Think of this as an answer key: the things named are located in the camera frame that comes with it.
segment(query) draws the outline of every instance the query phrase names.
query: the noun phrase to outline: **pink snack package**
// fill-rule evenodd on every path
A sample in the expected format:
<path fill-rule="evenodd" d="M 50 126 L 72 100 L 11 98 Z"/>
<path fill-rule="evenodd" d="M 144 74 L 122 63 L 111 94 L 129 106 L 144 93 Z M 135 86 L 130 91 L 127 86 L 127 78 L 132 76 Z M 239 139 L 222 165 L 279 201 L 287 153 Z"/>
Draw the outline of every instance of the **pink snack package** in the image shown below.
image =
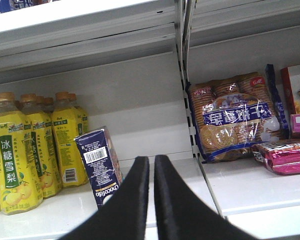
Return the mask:
<path fill-rule="evenodd" d="M 263 142 L 252 146 L 255 160 L 280 175 L 300 174 L 300 139 Z"/>

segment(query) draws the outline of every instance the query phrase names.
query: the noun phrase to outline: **bottle cap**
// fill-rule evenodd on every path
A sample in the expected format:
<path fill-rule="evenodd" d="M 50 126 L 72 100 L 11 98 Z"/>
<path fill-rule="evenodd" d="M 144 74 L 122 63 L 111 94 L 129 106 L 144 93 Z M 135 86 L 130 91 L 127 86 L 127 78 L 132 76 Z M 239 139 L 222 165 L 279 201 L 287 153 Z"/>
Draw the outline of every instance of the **bottle cap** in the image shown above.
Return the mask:
<path fill-rule="evenodd" d="M 35 102 L 37 100 L 37 96 L 34 93 L 23 94 L 20 97 L 21 103 Z"/>
<path fill-rule="evenodd" d="M 14 101 L 15 100 L 15 94 L 11 91 L 6 92 L 0 92 L 0 102 L 4 101 Z"/>
<path fill-rule="evenodd" d="M 69 98 L 70 98 L 70 102 L 71 101 L 76 101 L 77 100 L 77 96 L 75 93 L 69 93 Z"/>
<path fill-rule="evenodd" d="M 44 96 L 36 96 L 36 103 L 37 104 L 44 104 L 45 97 Z"/>
<path fill-rule="evenodd" d="M 57 100 L 69 99 L 69 92 L 68 91 L 57 92 L 55 94 L 55 99 Z"/>
<path fill-rule="evenodd" d="M 44 98 L 44 105 L 53 105 L 54 104 L 54 98 L 53 97 L 45 97 Z"/>

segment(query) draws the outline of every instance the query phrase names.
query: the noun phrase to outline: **blue carton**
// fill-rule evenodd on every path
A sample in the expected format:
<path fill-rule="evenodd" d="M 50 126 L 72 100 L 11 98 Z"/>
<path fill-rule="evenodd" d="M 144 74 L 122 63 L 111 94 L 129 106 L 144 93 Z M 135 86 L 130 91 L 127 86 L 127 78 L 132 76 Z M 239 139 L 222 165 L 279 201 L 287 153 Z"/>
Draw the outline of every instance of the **blue carton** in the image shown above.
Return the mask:
<path fill-rule="evenodd" d="M 123 177 L 106 126 L 74 138 L 98 209 L 118 190 Z"/>

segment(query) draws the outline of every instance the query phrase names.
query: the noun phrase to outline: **yellow plastic bottle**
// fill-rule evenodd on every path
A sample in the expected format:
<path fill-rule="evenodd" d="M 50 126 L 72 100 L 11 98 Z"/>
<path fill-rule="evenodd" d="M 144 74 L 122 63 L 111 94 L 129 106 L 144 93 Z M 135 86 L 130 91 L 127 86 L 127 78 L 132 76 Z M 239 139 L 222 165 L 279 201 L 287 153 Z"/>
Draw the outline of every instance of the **yellow plastic bottle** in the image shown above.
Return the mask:
<path fill-rule="evenodd" d="M 7 215 L 34 209 L 43 200 L 31 125 L 14 99 L 13 92 L 0 93 L 0 207 Z"/>
<path fill-rule="evenodd" d="M 45 97 L 43 100 L 43 111 L 49 115 L 53 113 L 55 109 L 54 106 L 54 98 L 53 97 Z"/>
<path fill-rule="evenodd" d="M 83 107 L 77 104 L 77 96 L 75 93 L 69 93 L 69 97 L 70 97 L 71 105 L 74 106 L 76 109 L 78 109 L 80 112 L 80 115 L 82 117 L 83 133 L 85 134 L 88 132 L 89 129 L 88 113 Z"/>
<path fill-rule="evenodd" d="M 34 93 L 23 94 L 20 98 L 22 112 L 31 121 L 31 139 L 34 162 L 40 179 L 43 198 L 55 196 L 62 189 L 55 147 L 52 135 L 52 123 L 48 114 L 37 106 Z"/>
<path fill-rule="evenodd" d="M 88 182 L 74 138 L 83 133 L 82 119 L 69 101 L 67 91 L 55 94 L 55 108 L 51 115 L 56 141 L 59 170 L 64 188 L 77 187 Z"/>

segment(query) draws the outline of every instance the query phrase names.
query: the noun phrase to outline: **white metal shelf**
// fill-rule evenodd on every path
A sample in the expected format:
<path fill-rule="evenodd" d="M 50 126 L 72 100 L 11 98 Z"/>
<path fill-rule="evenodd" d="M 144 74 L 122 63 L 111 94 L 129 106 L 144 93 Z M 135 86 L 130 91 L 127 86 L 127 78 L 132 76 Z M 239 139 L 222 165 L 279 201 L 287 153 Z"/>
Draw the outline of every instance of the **white metal shelf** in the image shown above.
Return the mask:
<path fill-rule="evenodd" d="M 198 1 L 190 46 L 300 26 L 300 0 Z"/>
<path fill-rule="evenodd" d="M 77 3 L 0 14 L 0 84 L 175 49 L 173 0 L 83 0 L 80 9 Z"/>
<path fill-rule="evenodd" d="M 253 158 L 202 167 L 219 213 L 231 223 L 259 238 L 300 235 L 300 174 L 277 175 Z"/>
<path fill-rule="evenodd" d="M 197 161 L 193 158 L 171 161 L 190 189 L 210 208 L 216 211 L 209 189 Z M 121 167 L 126 175 L 131 166 Z M 146 239 L 156 237 L 154 204 L 154 164 L 150 164 L 149 204 L 146 221 Z M 63 189 L 58 195 L 46 199 L 37 208 L 15 215 L 0 212 L 0 240 L 57 239 L 80 225 L 97 211 L 90 184 Z"/>

